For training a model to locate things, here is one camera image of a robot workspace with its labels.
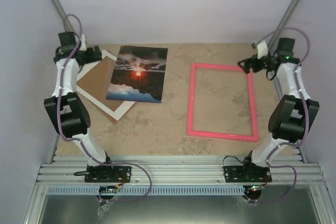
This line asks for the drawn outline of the right circuit board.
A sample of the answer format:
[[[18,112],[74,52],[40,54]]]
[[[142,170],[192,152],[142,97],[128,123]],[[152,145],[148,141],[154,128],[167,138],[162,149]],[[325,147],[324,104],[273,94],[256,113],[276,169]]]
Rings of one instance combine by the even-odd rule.
[[[265,189],[265,184],[248,186],[246,191],[261,191]]]

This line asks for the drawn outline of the right aluminium corner post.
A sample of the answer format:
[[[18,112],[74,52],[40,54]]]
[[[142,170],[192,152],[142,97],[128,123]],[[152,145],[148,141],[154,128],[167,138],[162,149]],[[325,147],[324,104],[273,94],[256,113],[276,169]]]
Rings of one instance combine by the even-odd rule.
[[[300,2],[301,2],[301,0],[291,0],[288,8],[286,9],[282,19],[280,20],[280,22],[279,22],[279,24],[276,28],[276,32],[271,36],[271,39],[268,43],[268,46],[270,46],[272,48],[275,45],[275,42],[280,35],[280,30],[284,29],[286,27],[287,23],[289,22],[290,18],[292,17],[295,10],[299,6]]]

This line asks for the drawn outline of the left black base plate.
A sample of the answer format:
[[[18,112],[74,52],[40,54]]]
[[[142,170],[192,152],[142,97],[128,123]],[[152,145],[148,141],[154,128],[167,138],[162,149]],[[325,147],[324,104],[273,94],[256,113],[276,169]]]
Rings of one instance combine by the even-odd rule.
[[[87,166],[86,183],[128,183],[131,166]]]

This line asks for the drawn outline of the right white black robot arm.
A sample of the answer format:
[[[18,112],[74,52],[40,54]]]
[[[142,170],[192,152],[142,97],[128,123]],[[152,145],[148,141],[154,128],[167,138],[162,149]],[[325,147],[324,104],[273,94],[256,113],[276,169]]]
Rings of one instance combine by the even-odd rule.
[[[272,55],[263,41],[256,45],[255,55],[238,62],[245,73],[273,72],[283,93],[268,122],[269,138],[243,159],[241,176],[245,181],[267,180],[272,158],[305,140],[319,111],[319,102],[312,100],[304,87],[294,45],[294,39],[280,38]]]

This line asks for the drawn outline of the aluminium rail platform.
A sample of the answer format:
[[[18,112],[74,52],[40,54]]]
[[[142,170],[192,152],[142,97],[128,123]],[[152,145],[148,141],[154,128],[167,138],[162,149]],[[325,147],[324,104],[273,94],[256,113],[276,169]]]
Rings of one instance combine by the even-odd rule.
[[[131,171],[131,184],[147,185],[224,185],[223,165],[238,165],[233,158],[216,155],[112,155],[113,163],[135,163]],[[84,156],[55,156],[51,163],[40,166],[38,184],[83,185],[82,176],[74,172],[86,169]],[[303,162],[298,150],[292,155],[279,155],[272,161],[272,185],[290,185],[297,179],[298,185],[325,183],[319,164]]]

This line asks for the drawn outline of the circuit board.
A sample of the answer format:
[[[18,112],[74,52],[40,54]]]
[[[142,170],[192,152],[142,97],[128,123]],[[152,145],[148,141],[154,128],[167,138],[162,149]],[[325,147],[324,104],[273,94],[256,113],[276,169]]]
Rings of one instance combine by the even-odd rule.
[[[246,191],[261,191],[265,189],[265,184],[248,186]]]
[[[99,194],[117,194],[121,191],[122,185],[109,185],[109,186],[100,186],[98,193]]]

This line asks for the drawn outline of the white mat brown backing board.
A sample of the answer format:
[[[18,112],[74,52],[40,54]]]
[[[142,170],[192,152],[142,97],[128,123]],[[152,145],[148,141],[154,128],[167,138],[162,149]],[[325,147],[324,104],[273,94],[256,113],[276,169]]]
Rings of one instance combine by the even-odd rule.
[[[77,92],[89,100],[111,122],[117,123],[134,101],[108,100],[107,93],[117,57],[102,50],[102,60],[84,65],[77,75]]]

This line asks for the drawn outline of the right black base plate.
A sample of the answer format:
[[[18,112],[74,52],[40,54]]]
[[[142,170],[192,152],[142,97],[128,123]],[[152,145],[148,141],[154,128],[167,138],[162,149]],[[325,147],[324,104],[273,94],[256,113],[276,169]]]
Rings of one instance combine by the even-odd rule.
[[[243,166],[224,166],[224,177],[227,183],[265,183],[272,182],[268,167],[246,168]]]

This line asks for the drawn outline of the left circuit board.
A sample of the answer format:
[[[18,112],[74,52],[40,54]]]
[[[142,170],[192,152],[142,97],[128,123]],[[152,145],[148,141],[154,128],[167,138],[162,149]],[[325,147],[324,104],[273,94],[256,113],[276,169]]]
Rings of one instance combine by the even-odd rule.
[[[99,194],[117,194],[121,191],[122,185],[109,185],[109,186],[100,186],[98,193]]]

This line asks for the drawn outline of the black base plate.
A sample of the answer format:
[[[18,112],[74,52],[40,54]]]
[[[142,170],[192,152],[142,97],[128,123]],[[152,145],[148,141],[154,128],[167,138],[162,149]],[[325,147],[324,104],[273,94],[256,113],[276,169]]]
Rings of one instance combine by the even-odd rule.
[[[87,166],[86,183],[128,183],[131,166]]]
[[[243,166],[224,166],[224,177],[227,183],[265,183],[272,182],[268,167],[246,168]]]

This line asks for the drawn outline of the sunset landscape photo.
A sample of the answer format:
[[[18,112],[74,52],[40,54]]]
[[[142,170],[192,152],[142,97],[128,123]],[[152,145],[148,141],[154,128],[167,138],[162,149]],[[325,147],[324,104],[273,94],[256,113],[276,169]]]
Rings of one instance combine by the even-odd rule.
[[[121,46],[106,99],[161,103],[167,52],[166,48]]]

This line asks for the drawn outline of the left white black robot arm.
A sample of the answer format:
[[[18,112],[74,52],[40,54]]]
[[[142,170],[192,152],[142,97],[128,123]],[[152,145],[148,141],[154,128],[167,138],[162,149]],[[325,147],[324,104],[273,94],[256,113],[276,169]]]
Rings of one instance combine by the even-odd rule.
[[[66,31],[58,34],[60,46],[55,51],[56,86],[44,108],[59,136],[74,142],[88,159],[88,166],[97,168],[97,176],[104,182],[114,178],[115,169],[106,153],[90,134],[91,119],[77,93],[77,76],[81,69],[102,60],[98,46],[86,47],[84,36]]]

